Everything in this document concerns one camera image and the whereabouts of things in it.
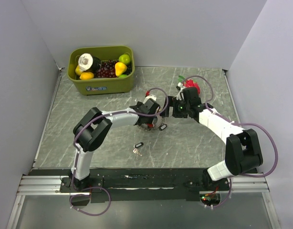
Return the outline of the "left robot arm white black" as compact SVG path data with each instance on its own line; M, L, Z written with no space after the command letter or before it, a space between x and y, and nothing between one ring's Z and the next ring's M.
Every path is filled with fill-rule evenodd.
M71 168L71 186L78 192L87 189L93 153L113 128L128 125L152 124L158 117L160 105L153 96L124 110L101 111L94 107L73 129L75 158Z

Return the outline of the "black key tag with key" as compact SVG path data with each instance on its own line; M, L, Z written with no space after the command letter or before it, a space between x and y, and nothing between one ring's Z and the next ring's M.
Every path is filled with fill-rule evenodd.
M142 156L142 154L139 152L139 148L141 148L143 145L144 145L143 142L140 142L140 143L135 144L135 145L134 145L134 149L133 149L133 153L134 153L135 155Z

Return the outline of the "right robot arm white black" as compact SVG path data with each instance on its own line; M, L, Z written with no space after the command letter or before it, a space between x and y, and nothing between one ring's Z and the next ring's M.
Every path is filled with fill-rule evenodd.
M168 96L165 107L163 117L190 117L210 129L225 144L225 158L203 170L205 189L213 190L222 179L244 174L263 164L256 131L236 126L220 117L212 105L202 103L195 87L181 88L177 96Z

